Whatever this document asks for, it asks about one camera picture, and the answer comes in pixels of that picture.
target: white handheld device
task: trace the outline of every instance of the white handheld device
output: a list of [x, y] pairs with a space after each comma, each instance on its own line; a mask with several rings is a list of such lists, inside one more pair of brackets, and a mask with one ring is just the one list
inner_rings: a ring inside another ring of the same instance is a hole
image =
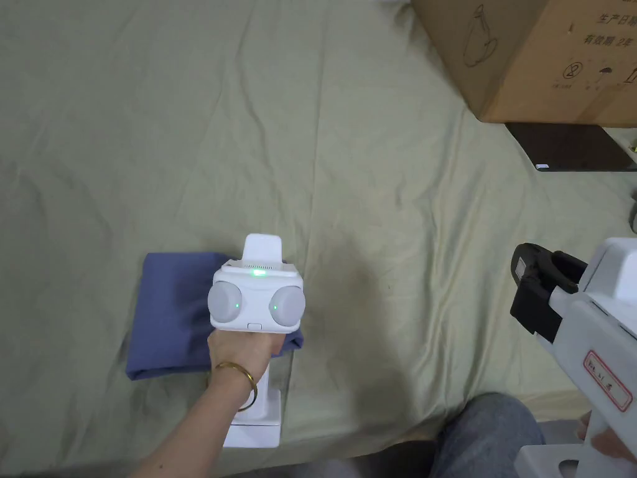
[[[525, 446], [521, 478], [635, 478], [637, 466], [596, 451], [590, 440], [611, 427], [637, 456], [637, 239], [612, 238], [590, 264], [523, 244], [515, 250], [518, 283], [512, 315], [590, 400], [583, 445]], [[572, 468], [577, 463], [575, 475]]]
[[[250, 234], [241, 260], [215, 272], [208, 293], [210, 323], [220, 330], [289, 333], [305, 310], [303, 278], [283, 262], [281, 238]], [[238, 412], [224, 447], [272, 448], [281, 436], [281, 392], [269, 388], [269, 366], [257, 384], [254, 404]], [[244, 406], [252, 402], [253, 394]]]

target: folded blue towel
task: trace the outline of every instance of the folded blue towel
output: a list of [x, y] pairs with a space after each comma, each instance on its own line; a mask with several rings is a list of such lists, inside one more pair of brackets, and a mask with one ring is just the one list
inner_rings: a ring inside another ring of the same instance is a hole
[[[132, 324], [126, 375], [131, 380], [210, 370], [208, 291], [229, 257], [216, 252], [153, 252], [146, 256]], [[282, 352], [303, 346], [301, 330]]]

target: knee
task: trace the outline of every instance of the knee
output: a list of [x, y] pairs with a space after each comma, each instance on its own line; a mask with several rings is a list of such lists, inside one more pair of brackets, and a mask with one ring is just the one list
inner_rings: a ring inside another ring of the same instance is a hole
[[463, 414], [469, 414], [474, 424], [483, 430], [504, 433], [511, 438], [522, 435], [527, 444], [543, 444], [540, 426], [531, 411], [520, 400], [503, 393], [485, 393], [472, 399]]

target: human hand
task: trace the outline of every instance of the human hand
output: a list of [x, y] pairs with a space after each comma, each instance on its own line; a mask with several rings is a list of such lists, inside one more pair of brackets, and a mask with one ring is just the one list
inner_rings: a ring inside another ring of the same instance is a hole
[[[577, 428], [576, 432], [577, 437], [580, 440], [586, 438], [589, 422], [590, 412], [580, 417], [580, 426]], [[626, 445], [624, 445], [623, 441], [621, 441], [617, 434], [610, 428], [607, 428], [606, 431], [599, 435], [595, 435], [590, 440], [590, 444], [601, 454], [611, 458], [624, 458], [625, 460], [631, 461], [637, 465], [637, 459], [635, 459], [634, 455], [626, 447]]]
[[221, 362], [234, 362], [245, 368], [258, 382], [270, 362], [283, 347], [285, 334], [215, 330], [208, 337], [212, 368]]

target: printed icon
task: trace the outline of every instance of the printed icon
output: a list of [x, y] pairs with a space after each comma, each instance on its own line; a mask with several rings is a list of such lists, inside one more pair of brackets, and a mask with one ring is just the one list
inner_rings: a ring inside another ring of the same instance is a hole
[[497, 48], [497, 38], [491, 36], [491, 29], [484, 14], [484, 5], [478, 5], [473, 12], [464, 40], [462, 57], [469, 68], [488, 59]]
[[624, 80], [624, 83], [635, 83], [637, 82], [637, 68], [633, 70], [633, 72]]
[[574, 77], [582, 72], [583, 68], [584, 66], [582, 65], [582, 63], [576, 61], [566, 67], [566, 69], [562, 73], [562, 76], [567, 80], [572, 80]]
[[613, 73], [613, 69], [609, 66], [607, 66], [606, 68], [602, 68], [599, 70], [599, 78], [596, 81], [596, 83], [599, 83], [600, 81], [602, 81], [602, 78], [604, 78], [604, 76], [609, 75], [610, 73]]

